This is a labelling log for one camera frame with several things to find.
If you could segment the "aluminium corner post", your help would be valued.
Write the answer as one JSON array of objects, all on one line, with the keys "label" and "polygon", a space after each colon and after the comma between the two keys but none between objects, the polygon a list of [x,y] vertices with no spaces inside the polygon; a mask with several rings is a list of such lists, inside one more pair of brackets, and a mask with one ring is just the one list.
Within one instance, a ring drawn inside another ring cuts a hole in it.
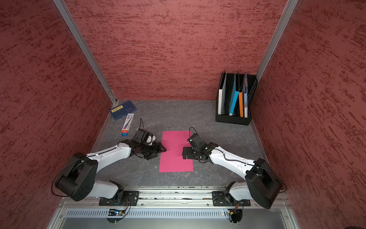
[{"label": "aluminium corner post", "polygon": [[263,76],[263,73],[265,72],[266,70],[266,67],[283,35],[283,32],[285,31],[285,28],[295,10],[295,7],[297,6],[299,0],[288,0],[286,5],[285,5],[285,8],[283,10],[283,13],[279,19],[279,22],[275,28],[275,31],[272,35],[272,38],[270,40],[270,43],[266,49],[266,52],[264,54],[264,57],[261,61],[261,64],[257,70],[257,73],[256,73],[256,79],[257,81],[259,82],[260,79],[262,78]]},{"label": "aluminium corner post", "polygon": [[81,48],[84,56],[86,57],[87,61],[89,62],[90,66],[92,67],[94,73],[96,74],[98,80],[100,81],[103,89],[107,93],[108,97],[110,98],[112,105],[116,106],[118,103],[118,99],[115,96],[114,92],[112,91],[110,85],[108,84],[104,74],[102,73],[101,68],[99,67],[96,59],[94,58],[90,48],[87,45],[81,31],[79,30],[75,20],[73,19],[65,1],[62,0],[53,0],[57,10],[61,14],[63,20],[67,24],[71,34],[73,35],[74,39],[78,43],[79,47]]}]

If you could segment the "left aluminium corner post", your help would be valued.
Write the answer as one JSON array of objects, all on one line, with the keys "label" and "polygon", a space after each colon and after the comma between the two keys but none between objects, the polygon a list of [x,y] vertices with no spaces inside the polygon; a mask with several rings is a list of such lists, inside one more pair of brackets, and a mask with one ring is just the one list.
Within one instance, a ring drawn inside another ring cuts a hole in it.
[{"label": "left aluminium corner post", "polygon": [[73,19],[65,1],[62,0],[53,0],[57,10],[61,14],[63,20],[67,24],[71,34],[73,35],[74,39],[78,43],[79,47],[81,48],[84,56],[86,57],[87,61],[89,62],[90,66],[92,67],[94,73],[96,74],[98,80],[100,81],[103,89],[107,93],[108,97],[110,98],[112,105],[116,106],[118,103],[118,99],[115,96],[114,92],[112,91],[110,85],[108,84],[104,74],[102,73],[101,68],[99,67],[96,59],[94,58],[90,48],[87,45],[81,31],[79,30],[75,20]]}]

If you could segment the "orange book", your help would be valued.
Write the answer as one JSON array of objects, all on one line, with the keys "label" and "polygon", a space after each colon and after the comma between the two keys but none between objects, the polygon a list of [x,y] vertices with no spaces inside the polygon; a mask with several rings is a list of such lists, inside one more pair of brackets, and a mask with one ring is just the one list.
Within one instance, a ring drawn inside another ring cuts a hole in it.
[{"label": "orange book", "polygon": [[243,97],[243,92],[239,92],[238,95],[238,104],[239,104],[239,111],[240,111],[240,116],[244,117],[244,97]]}]

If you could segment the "dark blue box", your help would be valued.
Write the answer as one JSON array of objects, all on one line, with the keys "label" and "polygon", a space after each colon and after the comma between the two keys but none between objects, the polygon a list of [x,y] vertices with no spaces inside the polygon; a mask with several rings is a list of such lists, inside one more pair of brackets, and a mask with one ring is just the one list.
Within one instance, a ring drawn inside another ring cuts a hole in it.
[{"label": "dark blue box", "polygon": [[132,101],[126,101],[126,102],[122,103],[121,105],[111,109],[110,114],[114,120],[118,120],[135,111],[136,111],[136,107],[132,103]]}]

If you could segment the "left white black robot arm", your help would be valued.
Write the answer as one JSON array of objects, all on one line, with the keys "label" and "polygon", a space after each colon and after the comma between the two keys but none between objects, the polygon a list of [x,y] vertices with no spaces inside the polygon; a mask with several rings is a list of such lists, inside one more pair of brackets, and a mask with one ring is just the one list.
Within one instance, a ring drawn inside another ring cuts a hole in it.
[{"label": "left white black robot arm", "polygon": [[54,179],[51,192],[56,196],[54,188],[74,201],[85,198],[99,198],[99,205],[120,206],[126,202],[124,187],[114,181],[100,181],[97,173],[103,168],[131,156],[141,154],[143,159],[152,159],[159,153],[166,152],[160,142],[138,144],[131,140],[119,142],[111,148],[90,153],[74,154]]}]

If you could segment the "white book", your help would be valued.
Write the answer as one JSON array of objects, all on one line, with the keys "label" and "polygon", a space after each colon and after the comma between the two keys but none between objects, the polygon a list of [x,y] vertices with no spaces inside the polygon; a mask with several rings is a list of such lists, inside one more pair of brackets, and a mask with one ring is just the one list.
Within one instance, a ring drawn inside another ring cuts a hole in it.
[{"label": "white book", "polygon": [[226,93],[226,76],[227,72],[222,73],[220,86],[218,89],[218,107],[217,107],[217,114],[221,115],[223,113],[224,109],[224,103],[225,103],[225,93]]}]

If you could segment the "black mesh file organizer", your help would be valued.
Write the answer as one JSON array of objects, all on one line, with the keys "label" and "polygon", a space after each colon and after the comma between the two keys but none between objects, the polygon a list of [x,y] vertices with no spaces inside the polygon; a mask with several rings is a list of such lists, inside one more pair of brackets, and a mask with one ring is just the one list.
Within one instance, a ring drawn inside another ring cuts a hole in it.
[{"label": "black mesh file organizer", "polygon": [[[235,73],[227,73],[226,76],[226,93],[225,93],[225,103],[224,103],[224,109],[223,113],[221,115],[217,114],[217,107],[218,107],[218,90],[216,95],[216,111],[215,111],[215,121],[221,122],[221,123],[230,123],[230,124],[237,124],[237,125],[244,125],[247,126],[250,124],[252,120],[251,110],[250,106],[253,101],[253,97],[257,88],[258,81],[256,79],[255,75],[247,74],[248,77],[248,118],[241,117],[240,111],[239,111],[239,104],[238,104],[238,98],[236,101],[234,114],[233,116],[229,115],[229,104],[230,104],[230,98],[231,93],[233,89],[233,83],[234,83],[234,74]],[[239,74],[239,92],[243,92],[244,95],[244,74]]]}]

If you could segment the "blue magazine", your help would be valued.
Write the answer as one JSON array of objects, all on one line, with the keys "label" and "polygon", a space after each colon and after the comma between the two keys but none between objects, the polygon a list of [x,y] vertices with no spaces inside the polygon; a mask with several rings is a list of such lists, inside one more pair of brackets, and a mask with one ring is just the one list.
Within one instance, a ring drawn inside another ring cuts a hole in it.
[{"label": "blue magazine", "polygon": [[247,73],[244,76],[244,117],[248,118],[248,77]]}]

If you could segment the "pink rectangular paper sheet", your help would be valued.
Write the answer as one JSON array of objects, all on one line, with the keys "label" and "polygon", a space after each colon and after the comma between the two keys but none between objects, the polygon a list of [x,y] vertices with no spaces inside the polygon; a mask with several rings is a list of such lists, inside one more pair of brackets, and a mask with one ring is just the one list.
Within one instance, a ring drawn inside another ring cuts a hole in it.
[{"label": "pink rectangular paper sheet", "polygon": [[166,152],[160,155],[160,173],[193,172],[193,160],[183,159],[184,147],[189,147],[189,131],[164,131],[162,145]]}]

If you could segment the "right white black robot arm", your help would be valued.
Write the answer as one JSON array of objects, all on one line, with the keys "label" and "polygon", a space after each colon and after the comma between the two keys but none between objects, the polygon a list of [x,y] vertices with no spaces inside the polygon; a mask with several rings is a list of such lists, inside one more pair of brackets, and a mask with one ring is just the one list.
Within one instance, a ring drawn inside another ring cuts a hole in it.
[{"label": "right white black robot arm", "polygon": [[278,194],[287,191],[286,184],[262,158],[246,159],[216,144],[209,144],[201,151],[184,147],[182,157],[222,166],[243,178],[243,182],[231,182],[224,191],[230,205],[240,200],[254,200],[261,207],[270,209]]}]

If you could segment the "teal folder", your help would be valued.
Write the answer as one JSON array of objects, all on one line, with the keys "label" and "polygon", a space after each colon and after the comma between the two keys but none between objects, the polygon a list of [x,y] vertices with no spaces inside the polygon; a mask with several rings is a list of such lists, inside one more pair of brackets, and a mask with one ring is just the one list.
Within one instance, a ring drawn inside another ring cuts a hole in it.
[{"label": "teal folder", "polygon": [[230,104],[229,104],[229,115],[230,116],[233,116],[233,114],[234,114],[234,109],[235,109],[238,95],[239,95],[239,74],[237,72],[235,72],[233,89],[232,89]]}]

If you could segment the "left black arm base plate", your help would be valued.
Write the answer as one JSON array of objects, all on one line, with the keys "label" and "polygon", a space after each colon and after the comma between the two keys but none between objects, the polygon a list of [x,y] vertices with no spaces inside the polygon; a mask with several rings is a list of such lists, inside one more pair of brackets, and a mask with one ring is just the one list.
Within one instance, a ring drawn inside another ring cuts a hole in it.
[{"label": "left black arm base plate", "polygon": [[139,191],[119,191],[113,198],[100,198],[99,206],[134,207],[137,205],[139,194]]}]

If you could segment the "right aluminium corner post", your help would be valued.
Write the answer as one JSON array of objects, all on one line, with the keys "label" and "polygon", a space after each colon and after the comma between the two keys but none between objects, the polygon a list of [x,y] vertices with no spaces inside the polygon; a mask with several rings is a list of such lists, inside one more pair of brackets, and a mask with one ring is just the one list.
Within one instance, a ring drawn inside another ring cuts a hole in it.
[{"label": "right aluminium corner post", "polygon": [[275,31],[272,35],[272,38],[270,40],[270,43],[266,49],[266,52],[264,54],[264,57],[261,61],[261,64],[257,70],[257,73],[256,73],[256,79],[257,81],[259,82],[260,79],[262,78],[263,76],[263,73],[265,72],[266,70],[266,67],[283,35],[283,32],[285,31],[285,28],[295,10],[295,7],[297,6],[299,0],[288,0],[286,5],[285,5],[285,8],[283,10],[283,13],[279,19],[279,22],[275,28]]}]

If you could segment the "aluminium rail frame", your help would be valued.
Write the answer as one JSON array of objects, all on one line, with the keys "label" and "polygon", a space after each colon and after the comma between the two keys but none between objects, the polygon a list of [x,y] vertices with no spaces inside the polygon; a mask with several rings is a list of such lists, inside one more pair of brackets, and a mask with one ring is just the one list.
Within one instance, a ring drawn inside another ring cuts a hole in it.
[{"label": "aluminium rail frame", "polygon": [[127,188],[139,191],[137,205],[129,214],[109,224],[109,209],[124,207],[99,206],[96,198],[75,202],[63,198],[50,224],[50,229],[298,229],[295,213],[285,193],[279,194],[270,209],[250,200],[241,221],[232,224],[228,210],[215,207],[212,192],[222,187],[147,187]]}]

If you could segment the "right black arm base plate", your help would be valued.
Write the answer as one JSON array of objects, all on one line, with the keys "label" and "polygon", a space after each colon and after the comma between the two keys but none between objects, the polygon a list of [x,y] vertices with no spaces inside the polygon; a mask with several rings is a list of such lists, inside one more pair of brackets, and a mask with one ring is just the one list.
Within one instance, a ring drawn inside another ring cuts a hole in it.
[{"label": "right black arm base plate", "polygon": [[224,191],[213,191],[212,192],[213,205],[215,207],[250,207],[250,200],[242,199],[236,200],[229,193]]}]

